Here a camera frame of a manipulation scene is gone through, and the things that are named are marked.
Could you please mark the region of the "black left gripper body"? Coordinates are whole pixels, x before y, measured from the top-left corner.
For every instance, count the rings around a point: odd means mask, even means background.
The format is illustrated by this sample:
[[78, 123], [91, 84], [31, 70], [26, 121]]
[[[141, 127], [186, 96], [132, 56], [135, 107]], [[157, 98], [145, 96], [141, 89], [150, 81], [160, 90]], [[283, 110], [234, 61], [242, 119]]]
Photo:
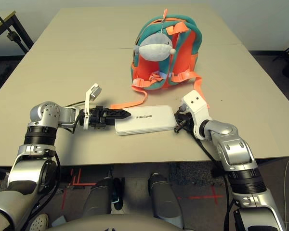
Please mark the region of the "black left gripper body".
[[95, 108], [89, 109], [89, 126], [94, 127], [95, 129], [105, 128], [106, 126], [102, 126], [100, 123], [101, 117], [105, 116], [105, 111], [107, 108], [102, 106], [96, 106]]

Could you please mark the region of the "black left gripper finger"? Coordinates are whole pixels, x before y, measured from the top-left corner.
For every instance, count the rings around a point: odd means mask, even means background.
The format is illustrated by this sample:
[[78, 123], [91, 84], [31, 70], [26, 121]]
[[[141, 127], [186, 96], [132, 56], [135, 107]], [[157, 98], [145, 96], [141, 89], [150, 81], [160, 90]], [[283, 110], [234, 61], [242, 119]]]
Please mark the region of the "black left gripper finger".
[[100, 123], [102, 126], [113, 126], [115, 124], [115, 119], [101, 117]]
[[123, 109], [106, 109], [107, 119], [125, 119], [131, 116], [131, 113]]

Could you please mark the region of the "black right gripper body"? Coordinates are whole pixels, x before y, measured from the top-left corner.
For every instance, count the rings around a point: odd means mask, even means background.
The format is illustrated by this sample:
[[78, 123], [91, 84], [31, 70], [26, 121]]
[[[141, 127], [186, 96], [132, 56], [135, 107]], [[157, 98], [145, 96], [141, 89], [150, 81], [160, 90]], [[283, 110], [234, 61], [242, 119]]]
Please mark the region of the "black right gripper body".
[[192, 114], [186, 111], [185, 106], [181, 105], [180, 107], [182, 107], [183, 111], [180, 112], [179, 115], [177, 115], [177, 124], [181, 121], [185, 121], [186, 124], [184, 128], [182, 129], [184, 129], [187, 132], [192, 132], [194, 129], [194, 122], [193, 122]]

